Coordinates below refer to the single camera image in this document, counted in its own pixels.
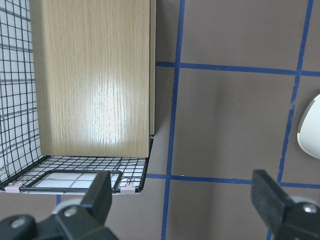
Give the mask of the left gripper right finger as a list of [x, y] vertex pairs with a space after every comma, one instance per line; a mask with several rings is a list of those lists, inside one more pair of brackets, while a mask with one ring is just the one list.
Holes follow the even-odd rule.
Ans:
[[280, 230], [296, 203], [263, 169], [252, 172], [250, 199], [269, 230]]

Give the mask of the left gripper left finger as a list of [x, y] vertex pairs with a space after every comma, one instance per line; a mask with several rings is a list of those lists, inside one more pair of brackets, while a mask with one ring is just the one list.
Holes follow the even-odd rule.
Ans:
[[100, 224], [104, 225], [112, 205], [111, 175], [109, 171], [96, 174], [80, 206]]

